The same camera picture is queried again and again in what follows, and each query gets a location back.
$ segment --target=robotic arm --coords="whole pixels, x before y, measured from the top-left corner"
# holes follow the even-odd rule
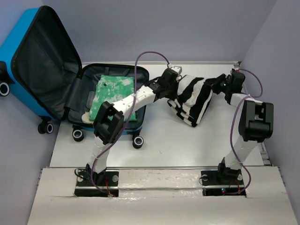
[[[181,67],[172,67],[164,71],[162,76],[149,81],[136,93],[136,103],[133,112],[139,108],[153,103],[161,98],[175,100],[177,97],[178,80],[182,72]],[[242,94],[242,84],[245,81],[243,73],[232,70],[231,75],[222,74],[217,78],[207,79],[204,84],[211,87],[213,93],[225,93],[228,104],[237,106],[247,95]],[[115,141],[123,128],[124,120],[129,116],[134,102],[134,94],[115,103],[104,102],[94,121],[95,144],[92,157],[86,165],[86,172],[91,173],[95,159],[99,154],[106,151]],[[265,138],[269,138],[273,131],[273,104],[264,103],[252,98],[244,101],[240,123],[239,138],[234,145],[237,160],[231,151],[218,166],[218,171],[213,177],[207,177],[207,185],[211,181],[218,180],[220,184],[228,184],[228,180],[236,180],[241,174],[241,164],[250,154],[251,150]],[[100,183],[106,170],[106,161],[109,150],[106,151],[94,164],[93,179],[96,184]]]

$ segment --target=table surface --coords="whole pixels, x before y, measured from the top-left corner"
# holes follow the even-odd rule
[[[162,74],[165,65],[143,65],[150,79]],[[178,65],[183,75],[217,77],[229,74],[233,65]],[[214,95],[210,106],[197,127],[190,127],[175,116],[161,99],[147,106],[141,136],[144,145],[136,150],[131,135],[122,136],[111,149],[107,160],[110,168],[136,167],[206,167],[217,166],[230,151],[229,133],[235,107],[224,100],[224,95]],[[94,144],[94,134],[84,131],[82,142],[72,138],[72,125],[62,122],[54,147],[50,167],[85,167]],[[234,130],[233,141],[238,130]],[[261,147],[255,148],[245,165],[263,165]]]
[[[276,167],[249,168],[247,198],[204,197],[200,171],[120,170],[111,199],[74,196],[73,168],[44,169],[28,225],[297,225]]]

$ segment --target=folded clothing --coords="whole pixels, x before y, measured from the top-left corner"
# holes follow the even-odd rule
[[[96,93],[90,108],[90,120],[94,121],[100,106],[105,101],[117,102],[134,93],[134,78],[125,76],[102,75],[97,86]],[[136,121],[135,112],[129,121]]]

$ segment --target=wall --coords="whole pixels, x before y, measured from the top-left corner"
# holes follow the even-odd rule
[[[276,0],[43,0],[82,61],[242,60]],[[161,60],[143,56],[142,60]]]
[[[0,0],[0,45],[23,11],[40,0]],[[0,224],[25,225],[41,168],[50,161],[54,134],[40,135],[40,118],[13,95],[0,97]]]
[[[281,168],[283,180],[300,223],[300,1],[278,0],[242,67],[257,73],[263,101],[274,104],[273,136],[266,141],[270,159]],[[246,83],[250,93],[259,93],[254,79]]]

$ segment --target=open suitcase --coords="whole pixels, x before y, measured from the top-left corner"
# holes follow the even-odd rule
[[[74,140],[83,139],[82,122],[89,111],[89,95],[96,90],[101,75],[134,76],[134,67],[89,64],[82,67],[79,55],[55,11],[48,6],[28,9],[0,48],[0,95],[11,91],[42,118],[40,133],[51,133],[51,119],[67,119],[73,124]],[[137,69],[137,88],[149,80],[146,69]],[[146,107],[136,112],[123,134],[137,137]]]

